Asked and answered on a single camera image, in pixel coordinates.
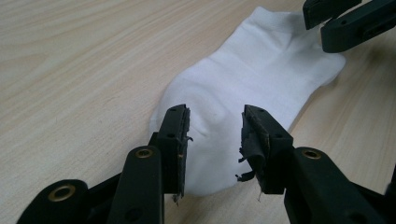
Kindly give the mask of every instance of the sock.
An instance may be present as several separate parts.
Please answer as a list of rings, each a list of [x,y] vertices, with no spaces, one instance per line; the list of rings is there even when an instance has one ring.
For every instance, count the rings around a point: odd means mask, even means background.
[[[310,94],[331,82],[345,64],[324,53],[317,29],[305,30],[302,13],[257,7],[212,55],[169,84],[149,122],[158,132],[166,110],[186,104],[191,125],[186,194],[204,196],[233,186],[250,171],[241,158],[244,105],[267,110],[286,130]]]

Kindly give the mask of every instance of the table surface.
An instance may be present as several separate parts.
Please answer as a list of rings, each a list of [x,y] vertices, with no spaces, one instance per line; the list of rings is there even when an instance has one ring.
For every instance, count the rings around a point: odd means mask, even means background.
[[[167,84],[216,50],[255,7],[304,1],[0,3],[0,222],[47,185],[92,187],[148,142]],[[346,66],[295,120],[295,146],[325,151],[353,182],[383,193],[396,162],[396,29],[345,53]],[[255,181],[165,204],[166,223],[288,223],[283,196]]]

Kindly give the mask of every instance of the screw hole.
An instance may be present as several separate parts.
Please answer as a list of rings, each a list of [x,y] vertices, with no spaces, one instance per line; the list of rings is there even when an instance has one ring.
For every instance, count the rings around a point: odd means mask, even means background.
[[[49,194],[49,200],[55,203],[61,202],[73,196],[75,192],[75,186],[66,184],[51,191]]]
[[[309,149],[304,149],[303,155],[305,155],[307,158],[312,159],[312,160],[318,160],[321,157],[321,155],[319,153],[317,153],[316,151],[313,151],[313,150],[309,150]]]
[[[151,149],[140,149],[135,153],[137,158],[148,158],[152,155],[152,150]]]

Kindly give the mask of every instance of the wooden table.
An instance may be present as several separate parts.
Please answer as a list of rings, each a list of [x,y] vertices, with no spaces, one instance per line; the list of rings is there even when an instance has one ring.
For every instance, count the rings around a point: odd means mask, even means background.
[[[92,187],[148,142],[150,114],[178,73],[216,50],[257,6],[279,1],[2,1],[0,222],[15,223],[47,185]],[[396,29],[344,53],[290,130],[345,175],[383,193],[396,162]],[[166,223],[288,223],[282,196],[255,181],[167,202]]]

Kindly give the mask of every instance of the sock cuff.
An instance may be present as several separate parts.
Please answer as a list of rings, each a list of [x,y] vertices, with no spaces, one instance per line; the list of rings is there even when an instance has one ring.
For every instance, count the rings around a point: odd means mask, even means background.
[[[306,32],[302,12],[274,12],[263,7],[256,7],[245,22],[264,30],[282,33]]]

